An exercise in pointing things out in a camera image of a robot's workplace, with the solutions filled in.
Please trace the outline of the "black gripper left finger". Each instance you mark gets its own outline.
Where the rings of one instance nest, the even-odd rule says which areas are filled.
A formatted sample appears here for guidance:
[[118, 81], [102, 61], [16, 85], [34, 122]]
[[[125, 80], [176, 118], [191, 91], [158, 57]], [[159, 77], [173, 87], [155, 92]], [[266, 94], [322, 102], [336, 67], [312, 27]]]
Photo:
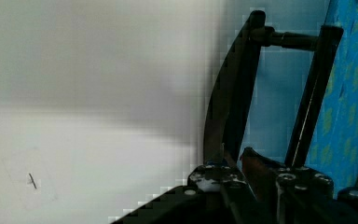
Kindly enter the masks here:
[[236, 167], [201, 165], [187, 184], [159, 195], [111, 224], [260, 224], [258, 202]]

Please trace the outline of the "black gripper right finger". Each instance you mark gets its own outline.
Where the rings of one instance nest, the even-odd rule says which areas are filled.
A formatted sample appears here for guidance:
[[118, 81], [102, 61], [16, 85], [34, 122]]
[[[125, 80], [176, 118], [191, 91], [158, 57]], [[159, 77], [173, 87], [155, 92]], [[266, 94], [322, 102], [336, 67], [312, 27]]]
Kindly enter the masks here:
[[312, 168], [286, 167], [247, 147], [241, 170], [278, 224], [358, 224], [358, 188], [334, 196], [333, 179]]

